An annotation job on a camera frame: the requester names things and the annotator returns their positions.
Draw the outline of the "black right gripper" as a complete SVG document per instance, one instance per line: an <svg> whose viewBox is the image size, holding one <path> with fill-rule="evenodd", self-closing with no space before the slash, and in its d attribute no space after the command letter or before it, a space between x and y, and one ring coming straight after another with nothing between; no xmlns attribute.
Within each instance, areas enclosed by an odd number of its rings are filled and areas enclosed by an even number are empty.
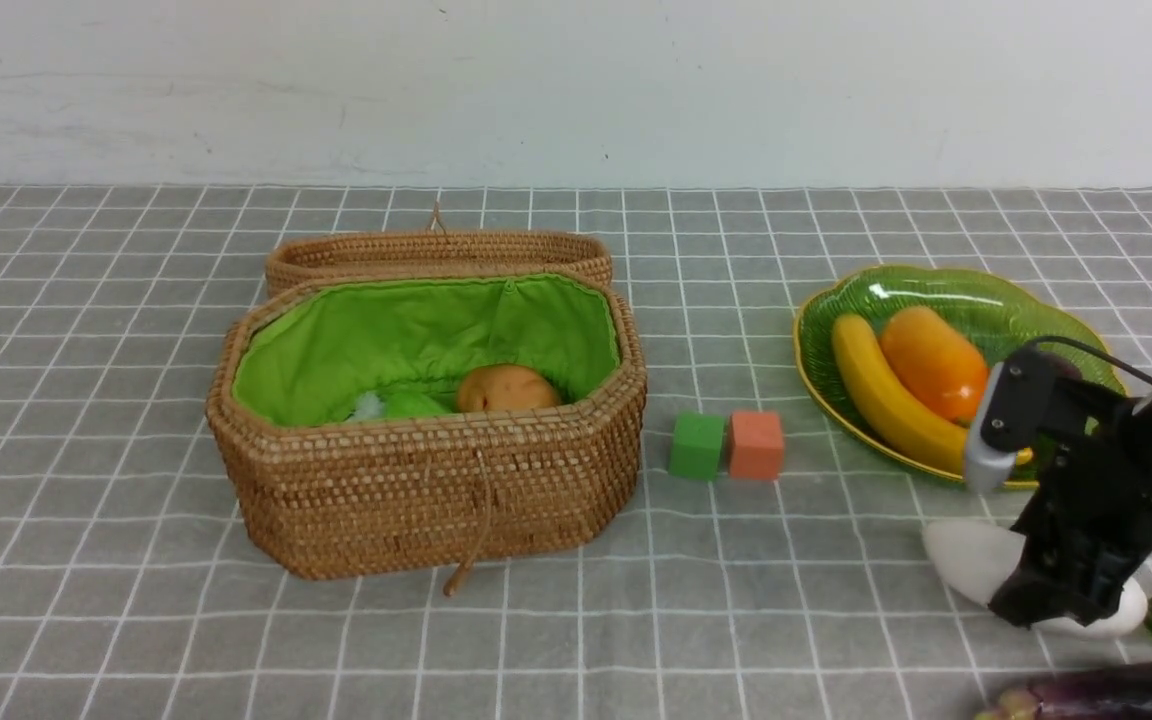
<svg viewBox="0 0 1152 720"><path fill-rule="evenodd" d="M988 611L1025 628L1111 619L1126 579L1152 552L1152 471L1106 439L1082 439L1062 464L1043 468L1011 528L1025 548Z"/></svg>

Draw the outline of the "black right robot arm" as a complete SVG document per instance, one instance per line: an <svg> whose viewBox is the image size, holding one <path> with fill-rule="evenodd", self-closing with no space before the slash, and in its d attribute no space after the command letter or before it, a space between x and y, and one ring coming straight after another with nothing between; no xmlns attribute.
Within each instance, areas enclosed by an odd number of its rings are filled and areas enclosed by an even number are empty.
<svg viewBox="0 0 1152 720"><path fill-rule="evenodd" d="M992 369L963 477L995 487L990 454L1011 460L1047 439L1037 488L1011 524L1020 559L987 606L1011 626L1091 626L1115 614L1152 555L1152 388L1129 397L1066 376L1044 343L1034 338Z"/></svg>

